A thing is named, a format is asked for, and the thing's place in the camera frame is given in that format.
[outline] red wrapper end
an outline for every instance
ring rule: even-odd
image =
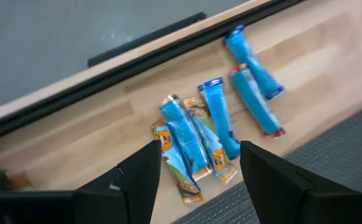
[[[239,72],[241,70],[241,65],[236,66],[236,68],[229,74],[229,77],[232,77],[236,72]]]
[[[278,131],[270,134],[270,133],[264,133],[264,136],[270,137],[270,138],[279,138],[282,135],[286,134],[285,130],[283,128],[279,129]]]

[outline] black edge trim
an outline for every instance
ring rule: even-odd
[[[34,105],[28,106],[16,113],[3,117],[0,119],[0,136],[52,114],[72,103],[80,101],[92,94],[126,80],[127,78],[131,78],[169,59],[218,39],[226,35],[237,25],[251,24],[302,1],[304,0],[270,1],[226,21],[208,27],[196,34],[136,58],[119,67],[113,68],[97,77],[91,78],[84,83],[73,86],[72,88],[62,91],[50,98],[46,98]]]
[[[113,57],[119,56],[122,53],[125,53],[131,49],[135,49],[137,47],[142,46],[143,44],[147,44],[148,42],[159,39],[160,37],[164,37],[170,33],[173,33],[177,30],[190,26],[194,23],[197,23],[203,19],[207,18],[207,14],[204,12],[199,12],[193,16],[189,16],[186,19],[175,22],[169,26],[158,29],[150,34],[144,35],[143,37],[137,38],[129,43],[123,44],[114,49],[108,50],[102,54],[96,55],[90,59],[88,59],[88,67],[92,67],[98,65],[104,61],[107,61]]]

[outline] gray surface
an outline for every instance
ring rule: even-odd
[[[362,192],[362,112],[293,151],[286,159]],[[176,223],[259,223],[259,220],[241,182]]]
[[[0,0],[0,105],[84,70],[96,54],[245,1]]]

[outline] blue plastic wrapper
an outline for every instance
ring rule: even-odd
[[[211,167],[217,177],[228,183],[237,173],[217,136],[208,107],[197,98],[183,101],[206,149]]]
[[[160,106],[167,126],[178,140],[192,167],[193,178],[199,180],[211,173],[201,138],[176,95],[168,96]]]
[[[239,64],[246,64],[253,74],[266,100],[279,96],[284,87],[266,71],[255,58],[253,51],[243,36],[244,27],[237,26],[226,38],[226,45],[230,48]]]
[[[179,150],[171,131],[162,119],[152,125],[155,139],[161,141],[161,156],[165,159],[169,172],[185,204],[202,202],[201,189],[192,178],[187,160]]]
[[[239,65],[230,74],[230,79],[243,104],[260,124],[264,134],[272,138],[285,134],[282,125],[278,122],[278,119],[271,112],[264,97],[261,95],[257,82],[250,71],[244,68],[243,65]]]
[[[234,136],[223,88],[222,77],[206,81],[198,86],[200,94],[206,100],[226,155],[229,159],[235,159],[240,156],[241,145]]]

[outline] wooden surface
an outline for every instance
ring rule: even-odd
[[[236,136],[280,156],[362,109],[362,1],[312,0],[246,28],[259,61],[287,91],[271,101],[287,135],[263,138],[229,82],[226,100]],[[76,189],[152,140],[150,124],[168,94],[198,96],[196,86],[224,76],[235,62],[217,40],[0,138],[0,167],[20,186]],[[233,161],[239,169],[239,160]],[[199,181],[209,200],[225,185]],[[152,223],[169,223],[194,207],[182,204],[161,171]]]

